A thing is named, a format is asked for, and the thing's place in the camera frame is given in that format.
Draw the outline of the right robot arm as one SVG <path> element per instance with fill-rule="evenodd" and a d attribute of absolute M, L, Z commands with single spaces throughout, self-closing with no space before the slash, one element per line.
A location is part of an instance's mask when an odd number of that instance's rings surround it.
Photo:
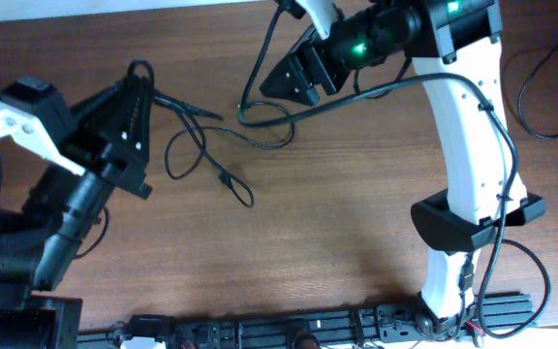
<path fill-rule="evenodd" d="M 339 90 L 366 67 L 403 52 L 411 78 L 354 92 L 355 100 L 423 86 L 435 117 L 448 186 L 412 206 L 428 247 L 428 272 L 414 317 L 431 340 L 456 336 L 485 318 L 486 295 L 473 284 L 481 250 L 499 250 L 510 226 L 541 216 L 543 199 L 528 192 L 508 132 L 499 83 L 502 45 L 495 1 L 375 1 L 344 16 L 330 1 L 281 1 L 279 14 L 309 16 L 311 26 L 261 85 L 264 96 L 298 103 L 304 115 L 345 104 Z"/>

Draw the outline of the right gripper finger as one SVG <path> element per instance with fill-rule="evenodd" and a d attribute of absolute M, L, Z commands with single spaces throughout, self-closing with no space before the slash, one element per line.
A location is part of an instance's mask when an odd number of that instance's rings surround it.
<path fill-rule="evenodd" d="M 303 58 L 304 52 L 312 44 L 315 44 L 319 39 L 319 34 L 316 27 L 311 24 L 301 34 L 298 40 L 294 43 L 288 52 L 290 57 Z"/>
<path fill-rule="evenodd" d="M 295 54 L 287 54 L 260 86 L 264 97 L 313 107 L 320 101 L 314 82 Z"/>

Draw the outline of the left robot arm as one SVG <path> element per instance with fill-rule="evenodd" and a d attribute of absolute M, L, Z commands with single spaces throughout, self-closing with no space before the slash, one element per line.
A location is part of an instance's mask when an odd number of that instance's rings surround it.
<path fill-rule="evenodd" d="M 74 348 L 82 302 L 54 289 L 115 190 L 147 198 L 154 78 L 128 73 L 74 106 L 50 83 L 0 92 L 0 139 L 47 161 L 20 211 L 0 207 L 0 348 Z"/>

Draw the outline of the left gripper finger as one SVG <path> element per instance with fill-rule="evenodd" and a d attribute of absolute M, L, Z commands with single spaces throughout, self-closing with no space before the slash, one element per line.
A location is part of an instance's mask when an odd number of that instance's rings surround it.
<path fill-rule="evenodd" d="M 99 146 L 96 172 L 123 190 L 149 190 L 145 169 L 149 163 L 149 121 L 153 81 L 130 75 L 116 86 L 94 114 L 90 132 Z"/>
<path fill-rule="evenodd" d="M 70 107 L 77 130 L 101 131 L 120 118 L 125 80 L 121 79 Z"/>

